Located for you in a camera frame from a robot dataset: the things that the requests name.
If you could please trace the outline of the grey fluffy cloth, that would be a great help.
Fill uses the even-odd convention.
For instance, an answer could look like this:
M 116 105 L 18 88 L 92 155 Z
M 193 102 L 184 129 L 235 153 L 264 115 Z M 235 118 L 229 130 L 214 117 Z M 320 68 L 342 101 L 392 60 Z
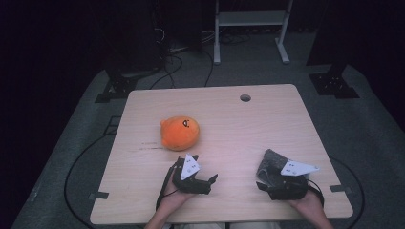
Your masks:
M 284 183 L 281 171 L 287 162 L 288 159 L 286 157 L 279 155 L 271 149 L 267 149 L 259 165 L 256 176 L 264 184 L 270 187 L 281 187 Z

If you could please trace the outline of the orange plush toy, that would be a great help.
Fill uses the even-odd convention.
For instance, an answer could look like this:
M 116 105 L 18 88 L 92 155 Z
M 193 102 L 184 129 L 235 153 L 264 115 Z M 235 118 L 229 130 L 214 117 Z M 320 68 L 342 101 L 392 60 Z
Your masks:
M 197 143 L 200 125 L 190 116 L 173 116 L 160 122 L 161 144 L 172 151 L 183 151 Z

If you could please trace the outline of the person's right hand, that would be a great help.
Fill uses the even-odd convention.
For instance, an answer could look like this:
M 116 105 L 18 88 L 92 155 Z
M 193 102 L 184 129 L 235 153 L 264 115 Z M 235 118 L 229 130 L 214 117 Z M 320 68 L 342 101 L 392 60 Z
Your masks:
M 312 191 L 307 191 L 301 199 L 289 200 L 288 204 L 295 209 L 302 217 L 316 217 L 323 210 L 321 201 Z

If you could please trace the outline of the black stand base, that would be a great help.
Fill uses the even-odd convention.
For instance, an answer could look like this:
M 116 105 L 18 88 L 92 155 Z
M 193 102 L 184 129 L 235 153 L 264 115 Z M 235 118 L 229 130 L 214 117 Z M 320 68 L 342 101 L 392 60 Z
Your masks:
M 96 97 L 96 103 L 108 103 L 113 99 L 126 99 L 138 82 L 160 71 L 160 67 L 140 69 L 125 61 L 110 58 L 105 62 L 108 81 L 102 93 Z
M 333 95 L 337 99 L 358 98 L 359 95 L 343 78 L 346 63 L 334 63 L 326 73 L 311 73 L 309 78 L 320 95 Z

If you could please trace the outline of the person's left hand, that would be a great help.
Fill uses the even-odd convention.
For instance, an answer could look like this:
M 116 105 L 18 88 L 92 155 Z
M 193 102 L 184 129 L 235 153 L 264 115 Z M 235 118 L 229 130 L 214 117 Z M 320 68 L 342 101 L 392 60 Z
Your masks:
M 179 191 L 173 183 L 173 176 L 170 176 L 163 192 L 163 198 L 160 203 L 160 207 L 178 209 L 192 197 L 194 197 L 193 194 Z

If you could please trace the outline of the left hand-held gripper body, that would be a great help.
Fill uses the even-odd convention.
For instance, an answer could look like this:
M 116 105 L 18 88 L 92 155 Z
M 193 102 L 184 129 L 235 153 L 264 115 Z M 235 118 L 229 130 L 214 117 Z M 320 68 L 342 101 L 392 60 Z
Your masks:
M 184 193 L 208 195 L 211 191 L 208 180 L 196 178 L 200 169 L 198 160 L 194 160 L 191 155 L 187 154 L 185 158 L 179 157 L 175 163 L 173 183 Z

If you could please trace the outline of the white metal stand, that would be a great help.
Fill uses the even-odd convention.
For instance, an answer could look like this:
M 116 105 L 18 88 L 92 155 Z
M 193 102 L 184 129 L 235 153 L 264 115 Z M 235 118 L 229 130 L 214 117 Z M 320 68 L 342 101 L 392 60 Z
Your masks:
M 220 28 L 222 27 L 255 27 L 255 26 L 280 26 L 281 32 L 275 38 L 275 44 L 283 64 L 290 60 L 284 46 L 288 22 L 294 0 L 288 0 L 284 10 L 275 11 L 237 11 L 224 12 L 219 10 L 219 0 L 216 0 L 213 63 L 221 63 Z

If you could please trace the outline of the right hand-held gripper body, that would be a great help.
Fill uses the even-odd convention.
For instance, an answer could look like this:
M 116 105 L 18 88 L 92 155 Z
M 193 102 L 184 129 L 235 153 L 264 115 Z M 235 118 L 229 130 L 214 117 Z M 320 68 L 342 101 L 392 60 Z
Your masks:
M 309 174 L 319 171 L 318 166 L 288 160 L 280 171 L 269 175 L 269 188 L 267 192 L 272 200 L 302 199 L 307 191 L 320 193 L 320 189 L 309 185 Z

